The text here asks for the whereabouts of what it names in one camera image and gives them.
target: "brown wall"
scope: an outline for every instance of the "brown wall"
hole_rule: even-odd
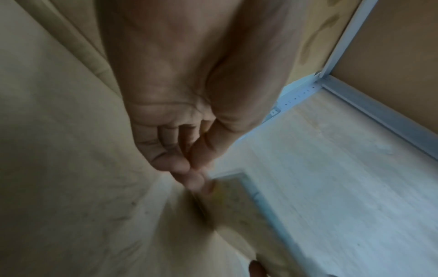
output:
[[[332,75],[438,133],[438,1],[379,0]]]

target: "palm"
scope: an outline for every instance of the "palm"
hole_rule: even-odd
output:
[[[191,168],[261,122],[292,65],[302,3],[102,1],[108,59],[136,145],[152,166],[196,182]],[[208,130],[200,139],[199,129]]]

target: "hand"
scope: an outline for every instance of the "hand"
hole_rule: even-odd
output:
[[[252,261],[249,266],[250,277],[267,277],[266,270],[257,261]]]
[[[97,1],[134,142],[155,169],[199,189],[204,167],[261,123],[290,73],[305,2]]]

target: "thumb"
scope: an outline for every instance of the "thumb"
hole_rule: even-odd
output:
[[[222,156],[245,132],[235,132],[216,119],[210,129],[196,140],[189,153],[192,168],[199,170]]]
[[[266,270],[258,261],[252,261],[249,267],[250,277],[267,277]]]

